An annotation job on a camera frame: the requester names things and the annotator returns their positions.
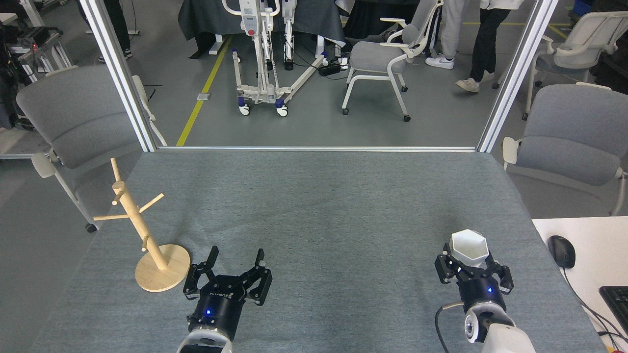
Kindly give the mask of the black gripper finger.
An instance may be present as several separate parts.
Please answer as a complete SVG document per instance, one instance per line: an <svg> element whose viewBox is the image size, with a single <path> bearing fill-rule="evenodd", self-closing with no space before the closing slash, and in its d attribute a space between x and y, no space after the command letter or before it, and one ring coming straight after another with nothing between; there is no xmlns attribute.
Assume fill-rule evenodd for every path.
<svg viewBox="0 0 628 353"><path fill-rule="evenodd" d="M447 251L437 255L435 268L442 284L448 284L454 277L462 280L471 278L471 267L464 265Z"/></svg>
<svg viewBox="0 0 628 353"><path fill-rule="evenodd" d="M498 263L493 258L493 253L489 253L485 259L486 268L484 270L484 277L493 277L497 275L499 278L499 290L502 294L509 295L514 288L514 281L512 279L511 270L509 266Z"/></svg>
<svg viewBox="0 0 628 353"><path fill-rule="evenodd" d="M262 306L272 281L272 272L265 266L264 250L258 249L254 266L238 277L238 286L244 290L242 300L252 300L257 306Z"/></svg>
<svg viewBox="0 0 628 353"><path fill-rule="evenodd" d="M218 257L218 247L212 246L210 250L210 254L207 257L206 261L195 264L192 263L186 275L186 279L183 286L183 294L185 295L187 300L198 299L199 289L198 289L198 280L201 275L207 275L208 279L211 280L214 276L213 274L213 266Z"/></svg>

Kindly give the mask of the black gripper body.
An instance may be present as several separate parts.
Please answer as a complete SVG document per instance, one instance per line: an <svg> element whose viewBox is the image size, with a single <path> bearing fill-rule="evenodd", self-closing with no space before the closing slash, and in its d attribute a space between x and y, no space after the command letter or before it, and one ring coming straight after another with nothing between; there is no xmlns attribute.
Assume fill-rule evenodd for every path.
<svg viewBox="0 0 628 353"><path fill-rule="evenodd" d="M246 290L238 276L215 276L200 289L194 312L188 316L188 331L217 328L234 340Z"/></svg>
<svg viewBox="0 0 628 353"><path fill-rule="evenodd" d="M506 310L499 285L493 277L460 280L458 291L464 310L469 310L477 304L486 302L496 303L503 310Z"/></svg>

